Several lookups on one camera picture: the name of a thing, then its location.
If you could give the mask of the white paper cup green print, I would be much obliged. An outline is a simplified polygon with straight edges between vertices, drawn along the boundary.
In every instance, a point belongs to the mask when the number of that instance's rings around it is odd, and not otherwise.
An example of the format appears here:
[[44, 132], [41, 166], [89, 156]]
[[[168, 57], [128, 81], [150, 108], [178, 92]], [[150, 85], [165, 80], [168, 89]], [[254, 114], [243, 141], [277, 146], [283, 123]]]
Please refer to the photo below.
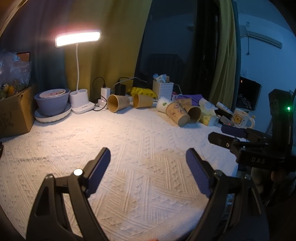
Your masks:
[[156, 105], [156, 109], [160, 113], [166, 113], [167, 107], [172, 103], [170, 99], [167, 99], [166, 97], [161, 97]]

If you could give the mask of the brown paper cup right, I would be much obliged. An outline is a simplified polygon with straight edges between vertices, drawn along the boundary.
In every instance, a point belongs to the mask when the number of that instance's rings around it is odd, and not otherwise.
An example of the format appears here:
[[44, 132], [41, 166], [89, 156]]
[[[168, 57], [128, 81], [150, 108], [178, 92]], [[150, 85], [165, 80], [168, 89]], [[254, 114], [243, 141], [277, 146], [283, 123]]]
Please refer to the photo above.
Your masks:
[[190, 117], [189, 123], [197, 123], [200, 121], [201, 116], [202, 116], [202, 111], [201, 111], [200, 107], [192, 106], [192, 105], [185, 105], [184, 109]]

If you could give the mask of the brown doodled cup rear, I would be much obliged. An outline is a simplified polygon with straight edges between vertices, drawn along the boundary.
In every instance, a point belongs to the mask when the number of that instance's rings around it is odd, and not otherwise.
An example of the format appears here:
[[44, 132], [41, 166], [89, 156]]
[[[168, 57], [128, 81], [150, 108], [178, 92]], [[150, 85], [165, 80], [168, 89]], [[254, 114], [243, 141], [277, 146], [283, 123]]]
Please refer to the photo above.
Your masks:
[[185, 105], [192, 105], [191, 98], [178, 98], [178, 99], [175, 99], [175, 102], [179, 103], [182, 107]]

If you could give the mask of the brown doodled paper cup front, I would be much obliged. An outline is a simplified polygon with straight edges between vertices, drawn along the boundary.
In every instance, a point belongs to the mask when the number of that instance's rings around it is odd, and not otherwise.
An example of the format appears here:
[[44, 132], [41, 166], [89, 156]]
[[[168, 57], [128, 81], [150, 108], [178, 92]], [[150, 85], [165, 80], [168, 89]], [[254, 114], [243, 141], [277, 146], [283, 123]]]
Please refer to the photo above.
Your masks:
[[166, 115], [179, 127], [184, 127], [190, 120], [189, 115], [178, 102], [172, 102], [168, 105]]

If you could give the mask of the brown paper cup leftmost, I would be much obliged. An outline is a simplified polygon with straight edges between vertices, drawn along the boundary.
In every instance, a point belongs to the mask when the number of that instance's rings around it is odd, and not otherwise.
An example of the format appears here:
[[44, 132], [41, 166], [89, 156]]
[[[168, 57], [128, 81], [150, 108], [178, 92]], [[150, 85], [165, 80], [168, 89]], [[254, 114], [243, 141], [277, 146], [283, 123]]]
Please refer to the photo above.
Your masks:
[[107, 99], [107, 108], [112, 113], [116, 113], [119, 110], [125, 109], [130, 105], [130, 99], [128, 96], [110, 95]]

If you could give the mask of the white Pooh mug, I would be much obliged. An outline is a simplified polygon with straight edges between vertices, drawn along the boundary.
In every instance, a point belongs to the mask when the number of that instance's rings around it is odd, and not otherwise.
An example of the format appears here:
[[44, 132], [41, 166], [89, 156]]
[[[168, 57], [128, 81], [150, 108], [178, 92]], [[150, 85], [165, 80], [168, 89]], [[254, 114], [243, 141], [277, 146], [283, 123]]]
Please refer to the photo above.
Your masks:
[[234, 110], [232, 119], [232, 125], [236, 128], [251, 128], [255, 127], [255, 116], [250, 116], [247, 112], [242, 109], [236, 108]]

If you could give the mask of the yellow tissue pack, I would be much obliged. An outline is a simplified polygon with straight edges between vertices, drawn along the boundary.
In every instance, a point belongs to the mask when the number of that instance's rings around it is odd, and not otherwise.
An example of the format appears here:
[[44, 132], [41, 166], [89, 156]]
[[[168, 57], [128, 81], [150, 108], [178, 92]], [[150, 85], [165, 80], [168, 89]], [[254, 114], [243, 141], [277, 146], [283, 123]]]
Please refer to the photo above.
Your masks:
[[218, 109], [214, 104], [208, 102], [206, 99], [199, 100], [199, 107], [201, 109], [201, 123], [206, 126], [214, 126], [217, 121], [217, 114], [215, 111]]

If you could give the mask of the white textured tablecloth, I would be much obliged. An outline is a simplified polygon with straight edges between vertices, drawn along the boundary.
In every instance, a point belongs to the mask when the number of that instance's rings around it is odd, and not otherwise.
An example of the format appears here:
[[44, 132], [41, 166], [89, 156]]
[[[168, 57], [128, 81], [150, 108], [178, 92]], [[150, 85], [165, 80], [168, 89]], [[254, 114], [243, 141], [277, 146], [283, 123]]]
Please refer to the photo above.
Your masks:
[[89, 203], [110, 240], [177, 240], [191, 231], [207, 204], [186, 163], [194, 148], [214, 169], [234, 176], [235, 157], [208, 142], [220, 132], [201, 123], [183, 128], [155, 108], [132, 107], [36, 121], [29, 133], [3, 139], [1, 207], [20, 234], [47, 174], [83, 168], [104, 147], [111, 161]]

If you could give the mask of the white woven basket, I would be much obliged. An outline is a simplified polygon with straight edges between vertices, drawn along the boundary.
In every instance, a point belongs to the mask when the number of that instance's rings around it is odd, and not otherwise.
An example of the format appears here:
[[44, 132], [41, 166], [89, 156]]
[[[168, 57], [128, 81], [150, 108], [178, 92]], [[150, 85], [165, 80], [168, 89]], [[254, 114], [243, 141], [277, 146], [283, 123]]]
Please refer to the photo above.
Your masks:
[[157, 82], [153, 81], [152, 90], [157, 96], [157, 100], [161, 97], [165, 97], [171, 100], [173, 94], [174, 83], [172, 82]]

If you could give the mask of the white air conditioner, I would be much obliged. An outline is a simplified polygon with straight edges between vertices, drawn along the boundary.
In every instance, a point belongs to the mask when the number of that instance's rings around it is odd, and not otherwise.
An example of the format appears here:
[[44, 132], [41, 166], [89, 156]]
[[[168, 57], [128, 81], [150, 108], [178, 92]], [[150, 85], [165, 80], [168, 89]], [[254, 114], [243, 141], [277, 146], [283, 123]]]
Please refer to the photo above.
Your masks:
[[269, 37], [267, 35], [261, 34], [261, 33], [257, 33], [257, 32], [252, 32], [250, 30], [247, 30], [246, 26], [244, 25], [240, 25], [240, 36], [241, 38], [244, 37], [248, 37], [248, 38], [252, 38], [258, 41], [262, 41], [265, 42], [267, 44], [273, 45], [274, 47], [277, 47], [278, 49], [282, 48], [282, 42], [278, 41], [272, 37]]

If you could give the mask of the yellow spotted cloth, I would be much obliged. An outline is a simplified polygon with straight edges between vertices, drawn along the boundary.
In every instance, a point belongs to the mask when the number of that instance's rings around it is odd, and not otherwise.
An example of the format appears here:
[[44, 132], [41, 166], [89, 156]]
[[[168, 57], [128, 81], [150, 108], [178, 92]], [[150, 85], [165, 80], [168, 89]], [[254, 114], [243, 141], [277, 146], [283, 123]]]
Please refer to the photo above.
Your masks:
[[147, 88], [132, 87], [127, 92], [130, 93], [131, 96], [134, 96], [135, 94], [139, 94], [139, 95], [150, 96], [152, 98], [157, 97], [157, 95], [151, 89], [147, 89]]

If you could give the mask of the purple ceramic bowl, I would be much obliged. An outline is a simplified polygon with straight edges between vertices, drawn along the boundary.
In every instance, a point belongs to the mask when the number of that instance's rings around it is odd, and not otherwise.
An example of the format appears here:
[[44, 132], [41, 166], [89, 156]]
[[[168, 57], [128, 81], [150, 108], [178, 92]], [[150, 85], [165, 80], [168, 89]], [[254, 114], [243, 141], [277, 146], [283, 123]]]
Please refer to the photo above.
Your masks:
[[[43, 93], [50, 94], [50, 97], [43, 98]], [[39, 112], [45, 116], [55, 116], [62, 113], [68, 103], [69, 89], [52, 89], [38, 93], [34, 96]]]

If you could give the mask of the black power adapter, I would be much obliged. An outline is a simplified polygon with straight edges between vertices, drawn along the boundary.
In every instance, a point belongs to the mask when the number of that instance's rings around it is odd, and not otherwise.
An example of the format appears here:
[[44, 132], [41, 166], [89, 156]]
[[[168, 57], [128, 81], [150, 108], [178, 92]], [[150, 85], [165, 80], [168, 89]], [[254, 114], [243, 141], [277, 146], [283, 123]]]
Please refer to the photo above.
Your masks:
[[115, 95], [125, 96], [126, 94], [126, 85], [125, 84], [117, 84], [115, 85]]

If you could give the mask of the white power adapter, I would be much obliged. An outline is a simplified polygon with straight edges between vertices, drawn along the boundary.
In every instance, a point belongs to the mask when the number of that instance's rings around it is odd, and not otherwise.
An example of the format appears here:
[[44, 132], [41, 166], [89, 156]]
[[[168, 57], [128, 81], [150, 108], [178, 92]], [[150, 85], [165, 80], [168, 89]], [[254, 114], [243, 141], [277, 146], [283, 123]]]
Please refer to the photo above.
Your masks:
[[104, 101], [107, 101], [108, 97], [110, 96], [110, 92], [111, 92], [110, 88], [102, 87], [101, 92], [100, 92], [101, 99], [104, 100]]

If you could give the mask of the clear plastic bag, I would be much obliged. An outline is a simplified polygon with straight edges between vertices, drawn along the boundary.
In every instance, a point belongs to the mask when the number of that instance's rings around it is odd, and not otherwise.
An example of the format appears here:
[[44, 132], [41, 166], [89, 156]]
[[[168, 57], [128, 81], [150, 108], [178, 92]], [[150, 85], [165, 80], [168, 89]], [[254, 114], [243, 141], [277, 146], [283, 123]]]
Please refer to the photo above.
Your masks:
[[31, 84], [31, 53], [1, 51], [1, 100]]

